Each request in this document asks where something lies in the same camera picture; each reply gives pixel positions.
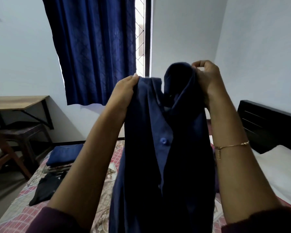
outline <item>blue curtain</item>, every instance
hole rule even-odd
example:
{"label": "blue curtain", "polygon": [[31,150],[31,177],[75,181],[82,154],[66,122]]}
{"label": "blue curtain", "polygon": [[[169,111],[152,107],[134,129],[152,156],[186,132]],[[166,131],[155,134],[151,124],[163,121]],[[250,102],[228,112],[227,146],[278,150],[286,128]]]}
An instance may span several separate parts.
{"label": "blue curtain", "polygon": [[135,0],[43,0],[67,104],[105,105],[136,72]]}

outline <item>shirt button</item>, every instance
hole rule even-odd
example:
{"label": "shirt button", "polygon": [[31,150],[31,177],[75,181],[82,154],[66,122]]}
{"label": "shirt button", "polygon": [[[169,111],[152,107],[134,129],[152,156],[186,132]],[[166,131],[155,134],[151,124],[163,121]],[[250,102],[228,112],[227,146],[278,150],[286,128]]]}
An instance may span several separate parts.
{"label": "shirt button", "polygon": [[162,137],[160,142],[165,145],[167,143],[167,139],[165,137]]}

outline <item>navy blue shirt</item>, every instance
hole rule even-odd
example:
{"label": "navy blue shirt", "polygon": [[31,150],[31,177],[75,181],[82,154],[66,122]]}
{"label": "navy blue shirt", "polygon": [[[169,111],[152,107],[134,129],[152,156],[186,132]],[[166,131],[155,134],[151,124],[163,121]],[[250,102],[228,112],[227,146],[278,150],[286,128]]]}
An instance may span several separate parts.
{"label": "navy blue shirt", "polygon": [[195,70],[140,78],[125,119],[109,232],[211,232],[214,158]]}

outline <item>gold bracelet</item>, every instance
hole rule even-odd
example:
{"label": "gold bracelet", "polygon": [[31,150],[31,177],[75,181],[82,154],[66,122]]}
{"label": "gold bracelet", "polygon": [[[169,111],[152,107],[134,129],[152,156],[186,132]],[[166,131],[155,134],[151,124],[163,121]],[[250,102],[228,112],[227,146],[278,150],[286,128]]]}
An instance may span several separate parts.
{"label": "gold bracelet", "polygon": [[248,145],[249,141],[238,144],[238,145],[228,145],[228,146],[214,146],[215,149],[217,149],[219,151],[218,153],[218,159],[221,159],[221,149],[226,148],[226,147],[233,147],[233,146],[239,146],[239,145]]}

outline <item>maroon sleeve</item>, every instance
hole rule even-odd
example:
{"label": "maroon sleeve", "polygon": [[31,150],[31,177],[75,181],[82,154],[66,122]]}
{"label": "maroon sleeve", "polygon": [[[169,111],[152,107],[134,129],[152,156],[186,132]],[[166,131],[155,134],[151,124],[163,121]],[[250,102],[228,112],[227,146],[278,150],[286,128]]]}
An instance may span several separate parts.
{"label": "maroon sleeve", "polygon": [[291,233],[291,208],[282,207],[262,211],[248,219],[222,227],[222,233],[289,232]]}
{"label": "maroon sleeve", "polygon": [[82,229],[74,217],[59,210],[44,207],[28,227],[26,233],[80,232]]}

